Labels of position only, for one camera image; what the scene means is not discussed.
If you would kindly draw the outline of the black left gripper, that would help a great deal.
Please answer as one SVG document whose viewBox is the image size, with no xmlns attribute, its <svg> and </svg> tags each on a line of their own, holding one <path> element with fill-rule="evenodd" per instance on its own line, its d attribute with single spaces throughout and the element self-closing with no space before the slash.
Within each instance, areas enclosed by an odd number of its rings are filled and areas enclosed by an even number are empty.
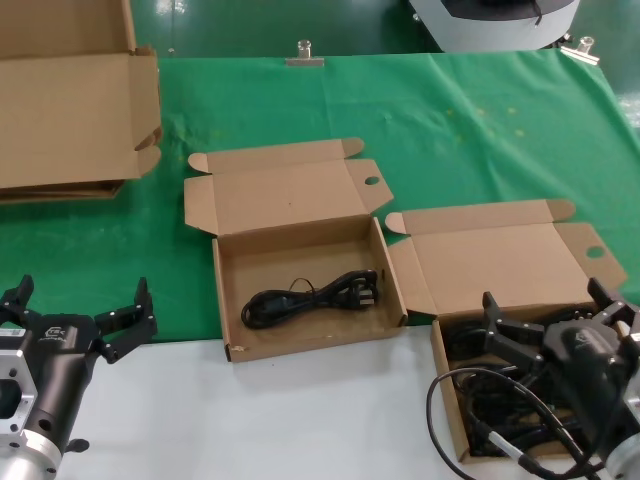
<svg viewBox="0 0 640 480">
<path fill-rule="evenodd" d="M 1 325 L 11 323 L 26 330 L 23 351 L 37 397 L 25 428 L 62 453 L 82 453 L 90 443 L 73 439 L 71 433 L 99 353 L 114 364 L 158 333 L 147 279 L 140 278 L 130 306 L 94 319 L 27 313 L 33 291 L 32 276 L 24 275 L 17 287 L 1 296 Z"/>
</svg>

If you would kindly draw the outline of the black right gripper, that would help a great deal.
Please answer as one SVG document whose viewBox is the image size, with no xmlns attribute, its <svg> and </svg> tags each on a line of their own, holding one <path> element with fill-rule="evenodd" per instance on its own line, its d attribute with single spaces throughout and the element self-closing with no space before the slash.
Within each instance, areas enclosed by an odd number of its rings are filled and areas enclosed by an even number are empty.
<svg viewBox="0 0 640 480">
<path fill-rule="evenodd" d="M 539 324 L 510 320 L 485 292 L 484 349 L 526 373 L 541 371 L 545 359 L 588 441 L 598 453 L 611 453 L 639 432 L 622 400 L 631 366 L 621 356 L 618 339 L 639 335 L 639 307 L 595 277 L 588 281 L 587 292 L 596 313 L 552 324 L 546 333 Z"/>
</svg>

